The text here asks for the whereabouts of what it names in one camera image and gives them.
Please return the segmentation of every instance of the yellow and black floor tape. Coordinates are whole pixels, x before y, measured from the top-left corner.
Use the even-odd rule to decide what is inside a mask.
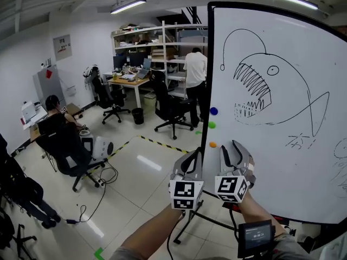
[[[172,150],[177,150],[177,151],[180,151],[184,154],[187,154],[189,153],[189,151],[186,151],[186,150],[183,150],[183,149],[180,149],[180,148],[177,148],[177,147],[173,147],[173,146],[170,146],[170,145],[166,145],[166,144],[163,144],[162,142],[159,142],[159,141],[154,141],[154,140],[151,140],[149,138],[146,138],[145,136],[141,136],[141,135],[138,135],[137,137],[140,137],[141,139],[144,139],[146,141],[150,141],[154,144],[158,144],[158,145],[161,145],[161,146],[164,146],[164,147],[167,147],[167,148],[170,148]],[[115,152],[113,152],[110,156],[107,157],[107,160],[110,160],[113,156],[115,156],[119,151],[121,151],[133,138],[131,138],[129,141],[127,141],[125,144],[123,144],[121,147],[119,147]],[[95,167],[92,171],[90,171],[90,174],[92,174],[93,172],[95,172],[100,166],[97,166]]]

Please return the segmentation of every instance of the person in white shirt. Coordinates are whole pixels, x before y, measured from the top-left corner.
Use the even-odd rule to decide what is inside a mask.
[[[194,127],[197,127],[199,121],[203,121],[206,115],[206,72],[207,72],[207,57],[201,54],[200,48],[193,48],[192,52],[185,57],[183,67],[187,71],[185,79],[185,87],[187,96],[193,99],[192,109],[190,110],[190,122]],[[200,119],[197,116],[196,105],[199,102]]]

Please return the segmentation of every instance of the black hair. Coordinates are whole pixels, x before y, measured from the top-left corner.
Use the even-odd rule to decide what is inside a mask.
[[[200,52],[201,53],[201,49],[199,47],[194,47],[193,50],[191,51],[192,53],[197,53]]]
[[[59,104],[59,98],[56,95],[50,95],[46,99],[46,110],[51,111],[57,108]]]

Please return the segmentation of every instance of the white shirt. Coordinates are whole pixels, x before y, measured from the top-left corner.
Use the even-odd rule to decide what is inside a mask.
[[[185,87],[193,88],[205,81],[207,72],[207,57],[200,52],[189,53],[185,57],[184,70],[187,71]]]

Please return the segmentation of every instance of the poster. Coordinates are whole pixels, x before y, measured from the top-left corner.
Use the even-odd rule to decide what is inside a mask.
[[[70,35],[54,38],[53,46],[56,61],[72,56]]]

